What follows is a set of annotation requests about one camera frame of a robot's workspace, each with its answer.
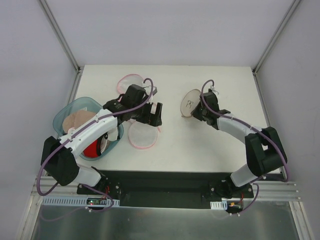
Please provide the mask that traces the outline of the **cream mesh laundry bag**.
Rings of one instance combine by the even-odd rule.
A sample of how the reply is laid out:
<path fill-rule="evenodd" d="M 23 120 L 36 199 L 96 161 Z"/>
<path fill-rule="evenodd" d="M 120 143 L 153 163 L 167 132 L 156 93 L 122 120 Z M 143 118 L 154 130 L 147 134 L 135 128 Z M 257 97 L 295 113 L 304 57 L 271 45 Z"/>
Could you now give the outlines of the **cream mesh laundry bag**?
<path fill-rule="evenodd" d="M 199 89 L 190 90 L 182 99 L 180 113 L 184 118 L 191 118 L 193 110 L 200 102 L 201 91 Z"/>

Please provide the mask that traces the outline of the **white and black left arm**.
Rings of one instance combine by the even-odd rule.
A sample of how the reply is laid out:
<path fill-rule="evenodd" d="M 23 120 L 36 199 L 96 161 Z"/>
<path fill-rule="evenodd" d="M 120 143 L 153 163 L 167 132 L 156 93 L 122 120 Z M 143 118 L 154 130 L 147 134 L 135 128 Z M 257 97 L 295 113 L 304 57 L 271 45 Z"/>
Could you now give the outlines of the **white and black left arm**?
<path fill-rule="evenodd" d="M 151 82 L 142 86 L 131 84 L 124 94 L 107 101 L 101 110 L 73 132 L 60 138 L 48 137 L 43 144 L 41 171 L 47 171 L 61 186 L 77 182 L 88 185 L 96 195 L 102 194 L 106 183 L 101 174 L 92 167 L 78 164 L 77 157 L 100 137 L 117 140 L 115 131 L 128 120 L 152 127 L 161 126 L 162 103 L 158 102 L 152 112 L 152 97 L 156 93 L 157 88 Z"/>

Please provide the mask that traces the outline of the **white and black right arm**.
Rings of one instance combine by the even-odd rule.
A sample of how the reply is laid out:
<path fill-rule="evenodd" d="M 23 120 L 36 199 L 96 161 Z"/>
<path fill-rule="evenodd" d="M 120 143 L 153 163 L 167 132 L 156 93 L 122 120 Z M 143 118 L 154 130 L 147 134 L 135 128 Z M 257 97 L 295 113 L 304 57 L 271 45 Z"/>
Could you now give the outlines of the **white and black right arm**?
<path fill-rule="evenodd" d="M 245 146 L 246 164 L 226 180 L 225 192 L 228 196 L 237 197 L 244 185 L 287 164 L 288 159 L 275 128 L 253 127 L 234 117 L 230 111 L 220 109 L 218 98 L 211 91 L 202 93 L 199 98 L 192 112 L 193 117 L 229 134 Z"/>

